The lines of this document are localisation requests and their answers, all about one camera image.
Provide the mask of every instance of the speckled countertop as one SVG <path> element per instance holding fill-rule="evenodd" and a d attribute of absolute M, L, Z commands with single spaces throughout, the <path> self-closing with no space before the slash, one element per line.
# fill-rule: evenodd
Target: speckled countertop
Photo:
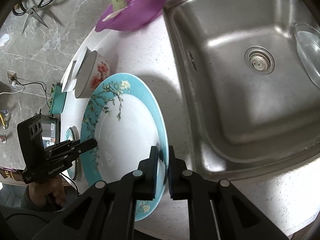
<path fill-rule="evenodd" d="M 167 124 L 169 143 L 176 156 L 192 169 L 188 111 L 163 16 L 133 33 L 92 31 L 81 46 L 95 48 L 114 72 L 132 73 L 150 87 Z M 61 114 L 62 137 L 69 127 L 81 130 L 87 102 L 88 99 L 76 99 L 73 91 L 67 94 Z M 314 185 L 320 177 L 319 157 L 320 154 L 285 170 L 233 184 L 286 235 L 291 235 L 312 222 L 320 210 L 320 187 Z M 81 171 L 76 183 L 80 192 L 88 188 Z M 172 201 L 166 189 L 155 211 L 136 222 L 135 228 L 160 239 L 188 239 L 187 202 Z"/>

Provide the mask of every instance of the screw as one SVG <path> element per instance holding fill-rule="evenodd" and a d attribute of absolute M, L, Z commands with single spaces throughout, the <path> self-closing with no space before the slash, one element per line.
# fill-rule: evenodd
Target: screw
<path fill-rule="evenodd" d="M 230 182 L 226 179 L 222 179 L 222 180 L 220 180 L 220 185 L 223 187 L 229 187 Z"/>
<path fill-rule="evenodd" d="M 2 141 L 2 143 L 6 143 L 7 142 L 7 138 L 5 136 L 1 136 L 0 140 Z"/>
<path fill-rule="evenodd" d="M 184 170 L 184 171 L 182 172 L 182 174 L 183 174 L 183 176 L 189 177 L 189 176 L 192 175 L 192 171 L 191 171 L 191 170 Z"/>
<path fill-rule="evenodd" d="M 135 177 L 140 177 L 143 174 L 143 172 L 140 171 L 140 170 L 135 170 L 135 171 L 132 172 L 132 174 Z"/>
<path fill-rule="evenodd" d="M 4 113 L 5 116 L 9 115 L 9 110 L 8 109 L 3 109 L 2 112 Z"/>
<path fill-rule="evenodd" d="M 102 180 L 97 181 L 95 184 L 96 188 L 103 188 L 105 185 L 106 185 L 106 183 Z"/>

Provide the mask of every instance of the electrical outlet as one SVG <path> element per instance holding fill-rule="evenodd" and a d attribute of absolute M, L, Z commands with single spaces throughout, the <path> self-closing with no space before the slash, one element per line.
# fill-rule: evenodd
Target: electrical outlet
<path fill-rule="evenodd" d="M 7 75 L 8 75 L 8 80 L 9 80 L 9 84 L 12 85 L 12 78 L 17 78 L 17 74 L 15 72 L 11 72 L 11 71 L 7 71 Z"/>

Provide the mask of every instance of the drain strainer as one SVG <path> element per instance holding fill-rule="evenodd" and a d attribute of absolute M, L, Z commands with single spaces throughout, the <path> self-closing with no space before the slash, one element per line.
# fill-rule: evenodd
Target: drain strainer
<path fill-rule="evenodd" d="M 260 75 L 269 74 L 275 69 L 273 56 L 262 47 L 249 48 L 244 54 L 244 60 L 251 70 Z"/>

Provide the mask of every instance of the floral bowl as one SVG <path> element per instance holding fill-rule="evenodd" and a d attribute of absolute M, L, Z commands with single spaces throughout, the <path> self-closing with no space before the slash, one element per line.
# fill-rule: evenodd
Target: floral bowl
<path fill-rule="evenodd" d="M 90 98 L 94 90 L 110 76 L 108 62 L 96 51 L 92 51 L 84 60 L 75 86 L 76 98 Z"/>
<path fill-rule="evenodd" d="M 89 186 L 107 183 L 138 168 L 158 148 L 156 196 L 137 201 L 135 220 L 147 217 L 158 205 L 165 188 L 169 145 L 164 120 L 150 89 L 138 77 L 118 73 L 104 80 L 92 94 L 84 113 L 81 142 L 95 138 L 98 146 L 81 155 Z"/>

